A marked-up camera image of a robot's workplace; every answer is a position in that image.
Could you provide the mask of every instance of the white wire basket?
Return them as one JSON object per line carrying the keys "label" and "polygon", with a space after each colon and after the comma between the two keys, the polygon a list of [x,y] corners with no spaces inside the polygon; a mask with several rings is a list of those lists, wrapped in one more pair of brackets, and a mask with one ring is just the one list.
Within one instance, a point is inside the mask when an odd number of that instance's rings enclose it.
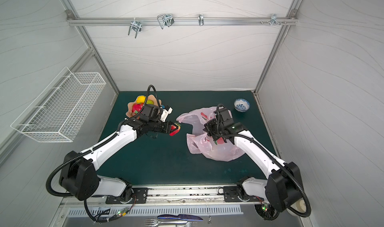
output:
{"label": "white wire basket", "polygon": [[[50,88],[53,80],[12,123],[13,129],[38,142],[73,141],[106,83],[98,72],[63,71],[65,76],[55,78],[59,85]],[[44,99],[46,90],[51,92]]]}

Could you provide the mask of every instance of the aluminum rail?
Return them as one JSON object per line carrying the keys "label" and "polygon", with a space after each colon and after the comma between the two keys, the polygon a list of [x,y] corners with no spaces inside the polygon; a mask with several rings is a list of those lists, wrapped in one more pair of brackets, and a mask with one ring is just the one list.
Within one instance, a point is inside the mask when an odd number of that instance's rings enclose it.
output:
{"label": "aluminum rail", "polygon": [[[130,26],[133,18],[73,18],[68,19],[70,26]],[[142,26],[159,26],[157,18],[135,18]],[[173,18],[175,23],[172,26],[199,26],[199,19]],[[298,19],[277,17],[274,25],[296,25]],[[246,25],[270,25],[270,17],[230,17],[230,18],[209,18],[204,17],[204,26],[246,26]]]}

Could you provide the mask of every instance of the dark green tabletop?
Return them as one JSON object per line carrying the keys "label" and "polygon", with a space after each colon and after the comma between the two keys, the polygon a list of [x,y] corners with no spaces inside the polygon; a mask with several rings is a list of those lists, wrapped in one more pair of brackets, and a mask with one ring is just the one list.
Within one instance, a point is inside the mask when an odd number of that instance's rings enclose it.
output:
{"label": "dark green tabletop", "polygon": [[[119,93],[100,140],[116,130],[119,122],[126,118],[127,104],[138,95],[145,95],[145,91]],[[183,113],[223,103],[231,110],[235,122],[244,124],[260,143],[276,154],[251,91],[159,91],[157,95],[163,104],[172,107],[167,118],[171,121]],[[233,102],[237,98],[250,102],[247,112],[234,109]],[[180,132],[172,137],[158,134],[153,139],[143,135],[109,158],[97,172],[103,176],[122,177],[133,185],[230,184],[245,176],[266,179],[247,154],[230,162],[191,154],[186,133],[192,133],[192,126],[182,123]]]}

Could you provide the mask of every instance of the metal mounting plate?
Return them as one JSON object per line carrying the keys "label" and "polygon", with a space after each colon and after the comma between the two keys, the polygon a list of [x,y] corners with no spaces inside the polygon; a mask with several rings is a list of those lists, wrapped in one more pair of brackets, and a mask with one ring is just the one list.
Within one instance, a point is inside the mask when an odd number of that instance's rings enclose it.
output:
{"label": "metal mounting plate", "polygon": [[74,14],[72,10],[65,10],[65,14],[67,15],[67,20],[73,20]]}
{"label": "metal mounting plate", "polygon": [[243,201],[237,195],[237,186],[223,186],[225,202],[260,202],[256,196],[252,196],[248,201]]}
{"label": "metal mounting plate", "polygon": [[292,9],[291,12],[289,13],[289,18],[296,19],[296,15],[297,15],[297,9]]}
{"label": "metal mounting plate", "polygon": [[[132,188],[133,193],[136,195],[135,204],[145,204],[147,201],[148,188]],[[105,201],[106,204],[133,204],[134,200],[128,201],[128,203],[122,203],[117,200],[117,197],[108,196]]]}

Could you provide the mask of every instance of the red wire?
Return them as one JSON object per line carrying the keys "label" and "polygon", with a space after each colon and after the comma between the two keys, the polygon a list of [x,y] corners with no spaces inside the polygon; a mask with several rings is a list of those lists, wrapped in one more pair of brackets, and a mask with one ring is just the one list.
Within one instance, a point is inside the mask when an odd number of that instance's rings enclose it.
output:
{"label": "red wire", "polygon": [[262,201],[259,197],[256,196],[256,198],[259,199],[260,203],[264,203],[264,201]]}
{"label": "red wire", "polygon": [[129,211],[131,211],[131,210],[132,210],[133,206],[134,206],[134,205],[135,205],[135,203],[136,203],[136,195],[134,195],[134,197],[135,197],[135,201],[133,202],[133,204],[132,204],[131,208],[129,208]]}

